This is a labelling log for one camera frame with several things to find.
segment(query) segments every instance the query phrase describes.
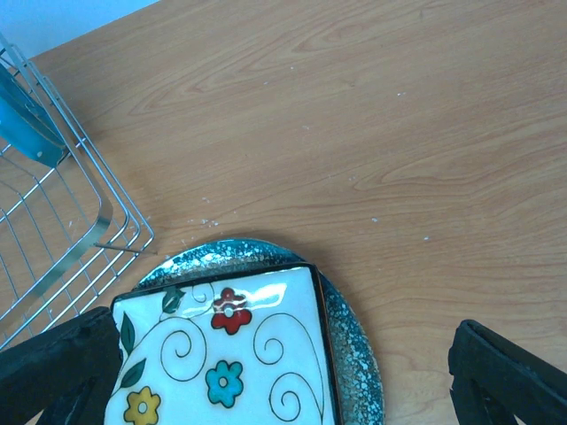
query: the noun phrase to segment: table surface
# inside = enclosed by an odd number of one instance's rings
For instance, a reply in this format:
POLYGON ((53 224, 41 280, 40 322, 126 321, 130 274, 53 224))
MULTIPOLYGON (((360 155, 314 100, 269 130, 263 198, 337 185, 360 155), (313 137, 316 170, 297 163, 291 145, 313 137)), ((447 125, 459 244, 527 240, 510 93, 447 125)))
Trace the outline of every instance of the table surface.
POLYGON ((162 0, 42 55, 157 234, 100 304, 186 246, 257 237, 352 303, 392 425, 456 423, 463 319, 567 369, 565 16, 162 0))

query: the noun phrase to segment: dish rack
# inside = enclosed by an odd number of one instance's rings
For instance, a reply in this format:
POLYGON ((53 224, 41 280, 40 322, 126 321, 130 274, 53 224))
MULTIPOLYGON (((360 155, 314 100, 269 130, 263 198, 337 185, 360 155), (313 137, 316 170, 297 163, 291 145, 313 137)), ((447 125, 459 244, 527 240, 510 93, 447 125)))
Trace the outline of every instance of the dish rack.
POLYGON ((51 80, 2 34, 0 62, 66 146, 49 168, 0 138, 2 350, 87 310, 154 234, 51 80))

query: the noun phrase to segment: plate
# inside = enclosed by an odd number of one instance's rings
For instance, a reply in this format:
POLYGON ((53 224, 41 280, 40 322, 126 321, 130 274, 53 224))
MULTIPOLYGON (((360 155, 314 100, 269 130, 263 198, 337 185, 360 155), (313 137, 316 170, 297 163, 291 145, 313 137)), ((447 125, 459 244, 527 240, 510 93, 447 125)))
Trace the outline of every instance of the plate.
POLYGON ((137 290, 112 311, 123 362, 107 425, 342 423, 313 265, 137 290))
MULTIPOLYGON (((181 252, 148 273, 134 290, 219 274, 250 272, 305 261, 272 243, 226 239, 181 252)), ((369 340, 353 310, 332 283, 320 274, 330 342, 345 425, 383 425, 384 394, 369 340)))

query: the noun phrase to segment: blue speckled plate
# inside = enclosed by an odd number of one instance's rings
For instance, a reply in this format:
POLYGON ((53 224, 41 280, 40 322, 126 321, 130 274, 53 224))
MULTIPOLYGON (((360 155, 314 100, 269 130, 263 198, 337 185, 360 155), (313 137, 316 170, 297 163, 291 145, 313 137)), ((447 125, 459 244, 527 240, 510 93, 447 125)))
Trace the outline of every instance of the blue speckled plate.
MULTIPOLYGON (((226 239, 182 252, 156 267, 135 290, 198 277, 251 271, 304 261, 280 246, 255 239, 226 239)), ((383 425, 384 395, 369 340, 352 309, 321 274, 344 425, 383 425)))

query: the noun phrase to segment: green leaf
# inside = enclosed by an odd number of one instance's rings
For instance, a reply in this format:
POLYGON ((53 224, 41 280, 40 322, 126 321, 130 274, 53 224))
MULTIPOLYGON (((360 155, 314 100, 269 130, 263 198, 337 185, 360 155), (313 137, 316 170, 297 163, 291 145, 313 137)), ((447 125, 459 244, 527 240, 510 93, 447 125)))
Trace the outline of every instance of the green leaf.
POLYGON ((124 345, 124 350, 128 356, 134 350, 134 342, 136 341, 136 332, 134 331, 134 325, 126 313, 122 318, 122 326, 120 328, 120 340, 122 345, 124 345))
POLYGON ((183 295, 185 295, 185 292, 177 289, 175 286, 167 288, 166 295, 161 300, 161 311, 168 314, 175 313, 179 308, 179 304, 181 304, 183 295))
POLYGON ((145 359, 138 361, 133 367, 131 367, 126 374, 122 377, 122 381, 120 382, 121 388, 128 388, 132 385, 135 385, 142 374, 144 373, 145 367, 145 359))

